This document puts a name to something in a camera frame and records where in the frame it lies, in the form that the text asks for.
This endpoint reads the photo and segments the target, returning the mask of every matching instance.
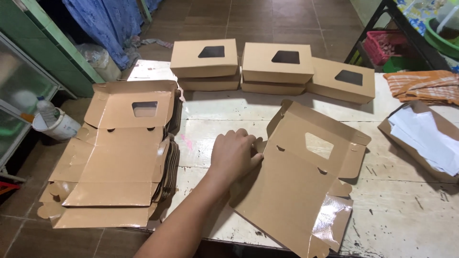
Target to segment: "pink plastic basket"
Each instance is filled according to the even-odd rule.
[[[394,31],[369,31],[367,39],[364,42],[364,48],[375,65],[384,65],[391,56],[402,55],[386,55],[380,46],[380,43],[389,42],[391,45],[408,45],[408,42],[403,35],[403,32]]]

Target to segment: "green plastic bowl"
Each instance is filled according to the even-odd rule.
[[[436,33],[438,25],[439,23],[435,18],[426,21],[425,27],[427,30],[424,33],[425,40],[441,53],[453,58],[459,58],[459,47],[451,44]]]

